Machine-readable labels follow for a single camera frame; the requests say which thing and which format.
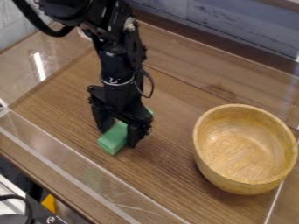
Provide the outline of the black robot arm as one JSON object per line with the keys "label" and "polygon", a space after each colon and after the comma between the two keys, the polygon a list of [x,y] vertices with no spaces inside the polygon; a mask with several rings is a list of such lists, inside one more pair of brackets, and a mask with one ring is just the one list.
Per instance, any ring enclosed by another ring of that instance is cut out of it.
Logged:
{"label": "black robot arm", "polygon": [[123,0],[38,0],[37,4],[53,20],[81,28],[91,38],[101,60],[102,84],[89,86],[98,129],[107,132],[122,121],[126,143],[135,147],[153,126],[143,99],[153,96],[145,92],[145,82],[154,78],[145,70],[147,47],[130,5]]}

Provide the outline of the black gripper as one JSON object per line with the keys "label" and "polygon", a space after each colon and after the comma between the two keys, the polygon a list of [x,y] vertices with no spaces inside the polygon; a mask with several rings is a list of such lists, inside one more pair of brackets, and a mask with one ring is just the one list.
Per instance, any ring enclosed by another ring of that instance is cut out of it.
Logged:
{"label": "black gripper", "polygon": [[[89,86],[91,111],[102,133],[106,133],[115,124],[117,115],[134,114],[134,111],[145,106],[142,102],[142,91],[145,90],[145,78],[138,77],[135,80],[122,86]],[[130,121],[127,124],[127,145],[135,148],[139,141],[151,132],[151,120]]]}

